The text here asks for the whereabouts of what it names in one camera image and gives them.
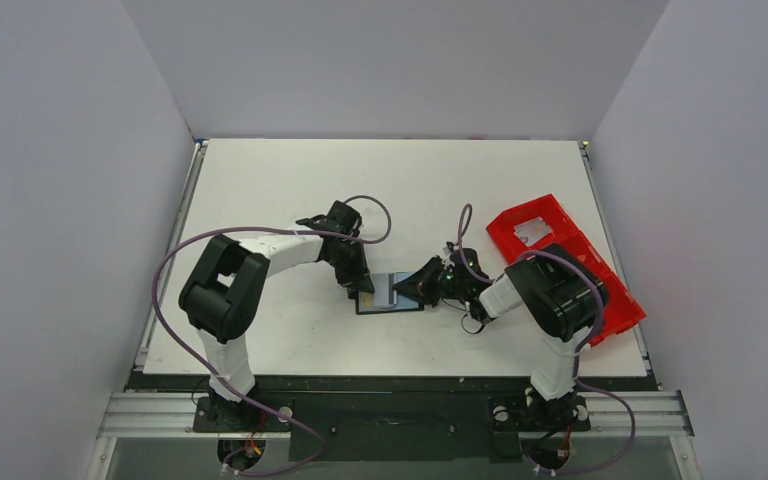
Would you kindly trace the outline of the white thin card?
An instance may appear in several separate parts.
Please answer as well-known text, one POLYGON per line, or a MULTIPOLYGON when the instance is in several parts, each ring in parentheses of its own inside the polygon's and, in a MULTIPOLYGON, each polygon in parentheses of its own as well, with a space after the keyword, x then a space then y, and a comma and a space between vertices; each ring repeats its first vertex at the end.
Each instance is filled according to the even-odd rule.
POLYGON ((376 273, 372 275, 375 293, 372 308, 375 310, 394 310, 399 304, 398 293, 394 285, 400 281, 399 273, 376 273))

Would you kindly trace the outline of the black leather card holder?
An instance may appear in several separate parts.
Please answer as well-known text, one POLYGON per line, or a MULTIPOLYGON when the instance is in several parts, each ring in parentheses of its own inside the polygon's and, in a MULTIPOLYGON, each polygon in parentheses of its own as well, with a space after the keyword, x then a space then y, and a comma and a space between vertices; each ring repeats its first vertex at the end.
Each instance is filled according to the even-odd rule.
POLYGON ((375 292, 358 294, 355 299, 355 313, 362 316, 423 311, 423 305, 394 289, 396 283, 410 275, 411 272, 372 273, 371 280, 375 292))

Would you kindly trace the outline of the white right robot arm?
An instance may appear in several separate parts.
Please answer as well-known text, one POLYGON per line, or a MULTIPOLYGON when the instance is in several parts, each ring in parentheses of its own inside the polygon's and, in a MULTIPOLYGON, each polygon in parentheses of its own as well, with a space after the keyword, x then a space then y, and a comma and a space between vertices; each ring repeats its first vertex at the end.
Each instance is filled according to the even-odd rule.
POLYGON ((393 289, 422 306, 457 302, 481 326, 527 309, 540 343, 523 403, 538 427, 563 415, 562 398, 576 389, 579 355, 601 329, 609 303, 604 282, 558 244, 524 252, 496 278, 481 269, 474 249, 451 244, 447 260, 432 257, 393 289))

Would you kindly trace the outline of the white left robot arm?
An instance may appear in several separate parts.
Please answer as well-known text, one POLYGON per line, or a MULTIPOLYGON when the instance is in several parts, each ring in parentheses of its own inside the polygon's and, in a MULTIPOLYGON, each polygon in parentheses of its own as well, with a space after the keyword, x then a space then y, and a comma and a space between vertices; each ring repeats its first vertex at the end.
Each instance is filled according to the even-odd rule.
POLYGON ((269 277, 324 262, 350 299, 375 292, 359 241, 362 216, 357 210, 336 201, 327 213, 296 224, 296 230, 244 240, 212 235, 179 295, 179 308, 198 331, 214 369, 210 388, 222 399, 219 416, 235 430, 251 427, 258 416, 258 402, 248 395, 256 380, 245 334, 269 277))

